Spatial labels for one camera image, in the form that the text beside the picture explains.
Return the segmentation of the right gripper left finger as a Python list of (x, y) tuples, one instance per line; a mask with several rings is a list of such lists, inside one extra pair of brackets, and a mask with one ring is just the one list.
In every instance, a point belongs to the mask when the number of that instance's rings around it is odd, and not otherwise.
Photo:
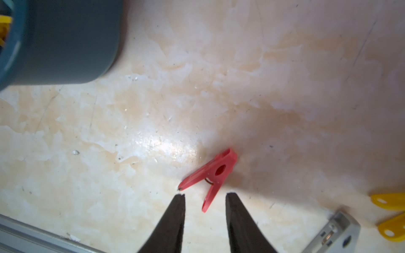
[(185, 196), (177, 194), (139, 253), (181, 253), (186, 213)]

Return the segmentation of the teal plastic storage box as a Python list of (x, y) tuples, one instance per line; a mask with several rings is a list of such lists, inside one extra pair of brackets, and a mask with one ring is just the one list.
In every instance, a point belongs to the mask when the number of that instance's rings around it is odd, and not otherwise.
[(12, 18), (1, 47), (1, 89), (81, 84), (118, 56), (123, 1), (2, 1)]

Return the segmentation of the grey clothespin bottom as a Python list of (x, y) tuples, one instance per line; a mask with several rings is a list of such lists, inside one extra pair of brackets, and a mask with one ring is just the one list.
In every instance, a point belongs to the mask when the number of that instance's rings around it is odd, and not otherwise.
[(303, 253), (354, 253), (361, 226), (351, 215), (337, 212)]

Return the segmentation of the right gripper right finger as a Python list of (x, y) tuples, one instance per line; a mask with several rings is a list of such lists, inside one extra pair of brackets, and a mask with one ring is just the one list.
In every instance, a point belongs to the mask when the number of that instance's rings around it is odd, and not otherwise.
[(234, 192), (226, 195), (226, 222), (232, 253), (276, 253)]

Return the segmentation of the yellow clothespin small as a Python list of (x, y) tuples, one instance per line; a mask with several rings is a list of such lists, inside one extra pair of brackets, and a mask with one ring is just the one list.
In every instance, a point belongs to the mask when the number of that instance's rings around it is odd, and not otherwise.
[(0, 46), (5, 46), (5, 41), (11, 29), (13, 18), (7, 15), (0, 15)]

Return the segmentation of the red clothespin bottom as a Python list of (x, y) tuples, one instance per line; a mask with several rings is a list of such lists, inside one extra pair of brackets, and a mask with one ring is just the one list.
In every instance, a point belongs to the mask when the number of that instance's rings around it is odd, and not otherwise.
[(220, 188), (224, 184), (227, 177), (232, 173), (235, 164), (237, 163), (238, 155), (231, 148), (223, 151), (215, 156), (210, 162), (203, 165), (195, 172), (186, 177), (178, 186), (178, 190), (185, 190), (202, 180), (208, 180), (211, 187), (204, 199), (202, 212), (206, 212)]

